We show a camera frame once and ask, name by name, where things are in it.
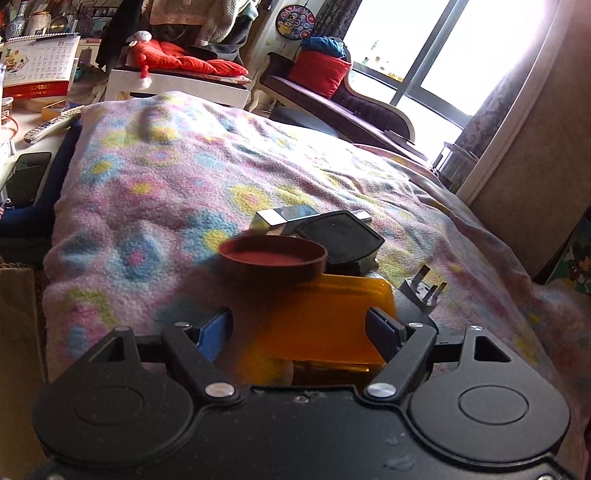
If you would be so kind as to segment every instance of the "smartphone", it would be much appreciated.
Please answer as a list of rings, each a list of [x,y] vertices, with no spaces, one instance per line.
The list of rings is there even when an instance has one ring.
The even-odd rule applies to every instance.
[[[51,152],[25,153],[18,157],[14,173],[6,181],[7,196],[14,208],[32,205],[51,161]]]

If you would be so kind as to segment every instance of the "red dish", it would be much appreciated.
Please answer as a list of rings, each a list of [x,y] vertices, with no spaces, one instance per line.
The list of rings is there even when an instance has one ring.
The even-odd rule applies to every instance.
[[[228,276],[278,286],[314,280],[324,271],[328,256],[322,245],[279,235],[233,238],[219,246],[219,254]]]

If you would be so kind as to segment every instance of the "floral blanket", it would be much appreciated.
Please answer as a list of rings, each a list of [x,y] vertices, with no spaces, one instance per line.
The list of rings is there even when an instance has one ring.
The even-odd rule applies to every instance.
[[[428,281],[449,284],[431,315],[443,331],[483,325],[564,392],[573,420],[560,457],[584,476],[591,302],[533,284],[456,196],[396,157],[183,93],[99,103],[82,120],[45,260],[50,377],[116,325],[149,334],[221,305],[238,332],[249,325],[252,301],[211,266],[257,210],[364,209],[386,239],[386,279],[397,286],[428,264]]]

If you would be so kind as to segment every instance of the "orange container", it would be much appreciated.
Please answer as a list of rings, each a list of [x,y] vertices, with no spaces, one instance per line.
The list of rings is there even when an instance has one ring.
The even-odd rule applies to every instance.
[[[270,315],[256,341],[269,358],[382,365],[365,335],[365,315],[380,307],[394,316],[390,284],[378,278],[322,274],[272,295]]]

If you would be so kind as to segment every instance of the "dartboard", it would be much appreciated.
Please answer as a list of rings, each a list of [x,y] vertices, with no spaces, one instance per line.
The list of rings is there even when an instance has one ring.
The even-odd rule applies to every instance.
[[[314,14],[303,5],[283,8],[275,22],[279,34],[288,40],[303,40],[309,37],[315,24]]]

